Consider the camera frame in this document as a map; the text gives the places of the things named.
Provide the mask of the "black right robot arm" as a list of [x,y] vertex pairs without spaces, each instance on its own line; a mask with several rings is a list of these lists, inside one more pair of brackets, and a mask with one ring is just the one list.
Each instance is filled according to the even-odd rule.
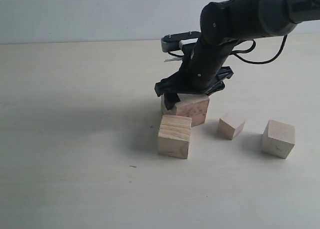
[[257,39],[286,39],[298,24],[320,18],[320,0],[226,0],[210,2],[201,11],[200,30],[168,34],[161,38],[162,51],[174,56],[181,51],[177,72],[154,86],[166,109],[181,94],[207,95],[225,88],[233,76],[224,66],[229,56],[242,54],[237,46]]

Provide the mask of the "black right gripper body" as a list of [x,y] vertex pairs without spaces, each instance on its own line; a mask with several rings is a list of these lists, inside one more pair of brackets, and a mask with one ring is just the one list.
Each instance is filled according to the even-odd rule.
[[178,94],[200,95],[213,93],[218,72],[238,44],[236,39],[226,39],[218,43],[209,43],[203,36],[179,41],[183,52],[182,64],[174,82]]

